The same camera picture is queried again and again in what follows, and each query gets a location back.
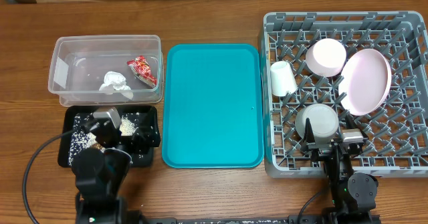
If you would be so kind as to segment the white bowl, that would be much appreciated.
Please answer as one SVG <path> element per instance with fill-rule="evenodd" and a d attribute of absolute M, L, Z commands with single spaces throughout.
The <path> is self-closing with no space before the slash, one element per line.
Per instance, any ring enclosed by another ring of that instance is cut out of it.
<path fill-rule="evenodd" d="M 301 109 L 295 119 L 295 128 L 301 138 L 304 137 L 307 118 L 310 119 L 316 144 L 329 143 L 338 130 L 337 113 L 325 104 L 311 104 Z"/>

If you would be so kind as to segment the rice pile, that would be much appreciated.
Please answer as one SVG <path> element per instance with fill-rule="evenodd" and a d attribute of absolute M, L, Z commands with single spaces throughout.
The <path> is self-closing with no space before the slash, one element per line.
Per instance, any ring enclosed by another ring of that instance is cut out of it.
<path fill-rule="evenodd" d="M 89 121 L 90 114 L 89 113 L 78 113 L 74 116 L 73 119 L 73 126 L 72 128 L 75 129 L 79 125 L 86 123 Z M 142 118 L 142 114 L 140 113 L 122 113 L 121 114 L 121 125 L 120 125 L 120 131 L 121 136 L 132 136 L 136 129 L 138 128 L 138 125 L 140 124 L 140 120 Z M 96 137 L 92 133 L 85 133 L 83 130 L 79 130 L 77 132 L 74 132 L 70 136 L 70 141 L 68 143 L 70 144 L 70 149 L 68 151 L 68 161 L 67 165 L 71 166 L 72 161 L 74 157 L 81 151 L 89 147 L 95 147 L 100 149 L 102 152 L 104 151 L 104 147 L 99 145 L 96 142 Z"/>

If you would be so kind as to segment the white plate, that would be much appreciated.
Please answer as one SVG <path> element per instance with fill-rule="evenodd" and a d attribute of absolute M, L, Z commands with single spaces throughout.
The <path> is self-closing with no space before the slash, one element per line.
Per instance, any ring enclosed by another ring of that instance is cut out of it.
<path fill-rule="evenodd" d="M 376 110 L 389 93 L 392 73 L 388 60 L 375 49 L 356 52 L 345 64 L 338 93 L 345 94 L 340 103 L 354 116 Z"/>

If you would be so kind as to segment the white tissue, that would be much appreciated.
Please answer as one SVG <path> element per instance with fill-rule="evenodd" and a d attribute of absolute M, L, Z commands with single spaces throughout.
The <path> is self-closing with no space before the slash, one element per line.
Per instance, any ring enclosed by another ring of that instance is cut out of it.
<path fill-rule="evenodd" d="M 130 86 L 126 83 L 126 78 L 119 72 L 107 72 L 104 76 L 104 83 L 100 86 L 99 91 L 105 91 L 107 95 L 113 94 L 114 91 L 120 91 L 129 100 L 134 97 Z"/>

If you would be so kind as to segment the cream paper cup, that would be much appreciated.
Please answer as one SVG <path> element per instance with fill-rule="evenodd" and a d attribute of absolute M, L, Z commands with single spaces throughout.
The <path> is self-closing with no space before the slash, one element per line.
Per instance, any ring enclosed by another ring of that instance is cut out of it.
<path fill-rule="evenodd" d="M 270 67 L 270 78 L 274 96 L 293 94 L 298 89 L 291 65 L 287 61 L 273 63 Z"/>

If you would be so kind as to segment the small pink bowl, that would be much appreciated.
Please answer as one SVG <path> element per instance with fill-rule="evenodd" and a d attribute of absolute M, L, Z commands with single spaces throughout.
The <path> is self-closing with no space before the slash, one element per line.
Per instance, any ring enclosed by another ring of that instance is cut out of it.
<path fill-rule="evenodd" d="M 345 61 L 346 49 L 336 39 L 321 39 L 306 52 L 306 65 L 318 76 L 332 77 L 339 74 Z"/>

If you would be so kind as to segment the red snack wrapper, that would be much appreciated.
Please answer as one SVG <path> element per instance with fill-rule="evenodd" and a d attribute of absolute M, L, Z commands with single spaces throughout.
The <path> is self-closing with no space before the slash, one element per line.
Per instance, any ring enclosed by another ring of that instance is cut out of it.
<path fill-rule="evenodd" d="M 147 86 L 154 88 L 157 85 L 157 79 L 152 75 L 151 68 L 143 55 L 127 61 L 127 65 L 133 74 Z"/>

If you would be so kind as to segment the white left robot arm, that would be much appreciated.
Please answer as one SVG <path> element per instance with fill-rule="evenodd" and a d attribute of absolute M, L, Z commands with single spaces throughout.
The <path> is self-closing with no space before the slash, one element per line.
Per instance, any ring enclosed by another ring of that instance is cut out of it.
<path fill-rule="evenodd" d="M 27 199 L 27 179 L 31 166 L 38 154 L 49 144 L 83 130 L 92 133 L 104 147 L 86 148 L 74 157 L 72 172 L 78 193 L 75 197 L 76 223 L 144 224 L 146 217 L 139 210 L 128 210 L 125 198 L 118 192 L 130 167 L 134 155 L 146 154 L 160 145 L 157 109 L 150 107 L 141 124 L 131 136 L 120 131 L 121 117 L 116 108 L 97 110 L 84 124 L 54 136 L 44 142 L 31 156 L 21 184 L 25 210 L 33 223 L 37 223 Z"/>

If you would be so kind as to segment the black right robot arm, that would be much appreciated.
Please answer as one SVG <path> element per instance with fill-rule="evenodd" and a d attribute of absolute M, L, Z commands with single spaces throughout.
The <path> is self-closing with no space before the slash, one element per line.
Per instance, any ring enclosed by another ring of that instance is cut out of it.
<path fill-rule="evenodd" d="M 333 207 L 322 210 L 317 223 L 380 223 L 380 217 L 371 215 L 376 208 L 375 197 L 379 182 L 376 177 L 356 173 L 352 159 L 362 154 L 362 148 L 368 135 L 355 123 L 351 115 L 346 118 L 347 129 L 340 138 L 332 139 L 328 144 L 317 144 L 310 120 L 305 121 L 303 149 L 309 151 L 311 160 L 324 163 L 328 177 L 328 186 L 316 193 L 300 209 L 297 223 L 304 218 L 307 206 L 317 197 L 331 191 Z"/>

